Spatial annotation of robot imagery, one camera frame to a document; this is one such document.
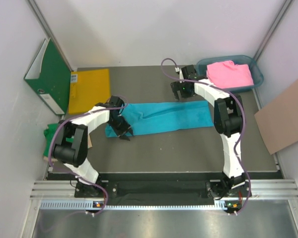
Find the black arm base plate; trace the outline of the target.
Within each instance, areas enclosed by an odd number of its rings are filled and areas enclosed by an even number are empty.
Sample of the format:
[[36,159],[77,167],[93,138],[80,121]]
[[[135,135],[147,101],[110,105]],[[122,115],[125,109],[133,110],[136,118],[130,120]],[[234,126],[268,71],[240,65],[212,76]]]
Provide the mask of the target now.
[[110,201],[114,199],[162,200],[180,197],[186,199],[246,198],[249,192],[248,183],[229,189],[219,180],[100,180],[96,184],[106,189]]

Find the yellow folder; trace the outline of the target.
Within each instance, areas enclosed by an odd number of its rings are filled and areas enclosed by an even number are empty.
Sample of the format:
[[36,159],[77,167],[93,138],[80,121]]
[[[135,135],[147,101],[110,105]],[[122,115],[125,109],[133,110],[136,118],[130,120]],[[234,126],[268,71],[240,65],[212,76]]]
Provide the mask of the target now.
[[68,113],[70,115],[86,113],[97,103],[106,102],[110,96],[108,69],[72,72]]

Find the teal t shirt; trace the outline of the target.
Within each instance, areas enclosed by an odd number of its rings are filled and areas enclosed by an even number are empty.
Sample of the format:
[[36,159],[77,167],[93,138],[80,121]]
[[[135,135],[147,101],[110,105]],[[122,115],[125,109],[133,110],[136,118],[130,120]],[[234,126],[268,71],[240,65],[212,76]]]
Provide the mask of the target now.
[[129,104],[122,116],[134,135],[214,126],[207,101]]

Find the green t shirt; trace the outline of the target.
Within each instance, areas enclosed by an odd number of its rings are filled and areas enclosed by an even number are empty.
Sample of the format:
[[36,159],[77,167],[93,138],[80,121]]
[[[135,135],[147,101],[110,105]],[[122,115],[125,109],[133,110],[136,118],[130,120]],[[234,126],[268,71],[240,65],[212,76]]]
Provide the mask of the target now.
[[43,132],[44,136],[45,136],[45,139],[46,139],[46,147],[45,147],[45,150],[43,152],[43,159],[45,161],[48,161],[48,152],[49,152],[50,144],[51,144],[53,136],[54,136],[54,134],[57,130],[57,127],[58,127],[57,123],[49,124]]

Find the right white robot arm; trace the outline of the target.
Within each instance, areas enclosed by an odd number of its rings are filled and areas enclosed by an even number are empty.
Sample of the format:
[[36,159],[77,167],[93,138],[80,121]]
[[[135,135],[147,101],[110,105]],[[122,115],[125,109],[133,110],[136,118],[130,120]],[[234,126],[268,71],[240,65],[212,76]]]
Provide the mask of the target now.
[[223,143],[223,178],[218,187],[210,187],[209,194],[216,200],[234,196],[245,184],[245,172],[240,164],[240,136],[244,126],[241,97],[217,87],[205,76],[198,75],[193,65],[175,66],[179,79],[170,84],[174,97],[203,97],[214,108],[214,127]]

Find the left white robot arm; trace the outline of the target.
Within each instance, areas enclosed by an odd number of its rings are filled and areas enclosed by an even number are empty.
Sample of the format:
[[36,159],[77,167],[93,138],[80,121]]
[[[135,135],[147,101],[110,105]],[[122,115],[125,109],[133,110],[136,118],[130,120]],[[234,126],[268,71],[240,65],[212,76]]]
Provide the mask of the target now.
[[100,182],[100,175],[87,158],[88,137],[103,124],[109,125],[118,138],[129,140],[134,135],[132,126],[122,116],[128,104],[121,96],[111,96],[105,103],[96,104],[90,111],[58,123],[49,146],[48,159],[63,163],[77,179],[77,189],[83,189],[87,196],[97,197],[106,192]]

